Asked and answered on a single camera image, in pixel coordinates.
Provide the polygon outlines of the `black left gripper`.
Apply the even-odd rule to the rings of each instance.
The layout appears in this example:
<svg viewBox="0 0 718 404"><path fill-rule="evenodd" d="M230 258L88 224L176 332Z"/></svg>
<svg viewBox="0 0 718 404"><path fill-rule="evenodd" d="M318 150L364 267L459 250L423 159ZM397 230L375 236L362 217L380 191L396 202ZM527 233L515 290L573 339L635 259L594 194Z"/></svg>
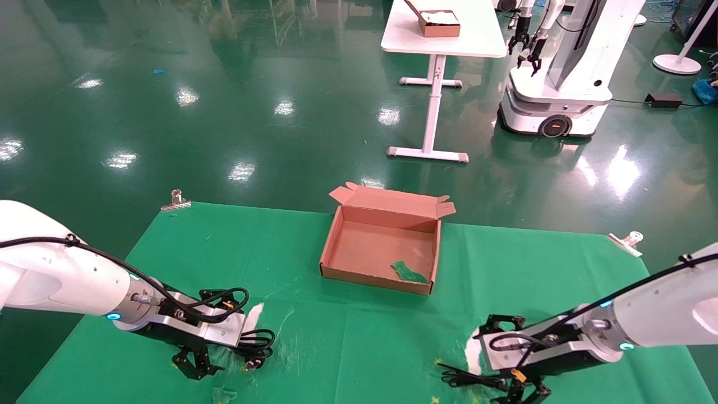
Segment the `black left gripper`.
<svg viewBox="0 0 718 404"><path fill-rule="evenodd" d="M232 291L227 289L200 290L199 297L199 305L232 305ZM225 370L223 366L213 365L209 356L210 345L225 347L244 360L248 358L246 351L238 347L241 325L237 324L204 324L199 328L190 327L189 332L167 324L142 324L134 328L134 333L180 348L172 356L172 363L188 379L200 380Z"/></svg>

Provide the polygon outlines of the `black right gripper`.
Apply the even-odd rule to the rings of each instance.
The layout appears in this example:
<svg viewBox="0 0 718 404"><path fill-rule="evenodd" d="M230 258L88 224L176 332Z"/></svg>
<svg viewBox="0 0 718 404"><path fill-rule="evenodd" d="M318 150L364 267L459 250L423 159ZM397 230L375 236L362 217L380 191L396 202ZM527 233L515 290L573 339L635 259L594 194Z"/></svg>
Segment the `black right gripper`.
<svg viewBox="0 0 718 404"><path fill-rule="evenodd" d="M507 332L501 327L502 324L512 324L513 329L510 331L520 332L524 328L525 321L526 318L521 315L492 314L488 316L483 325L483 334ZM587 370L593 366L607 365L608 363L612 363L612 360L603 360L594 355L592 351L531 353L519 368L528 381L522 383L518 379L513 379L505 395L494 397L493 403L543 403L551 396L551 389L541 380L542 378ZM533 386L533 391L525 396L529 386Z"/></svg>

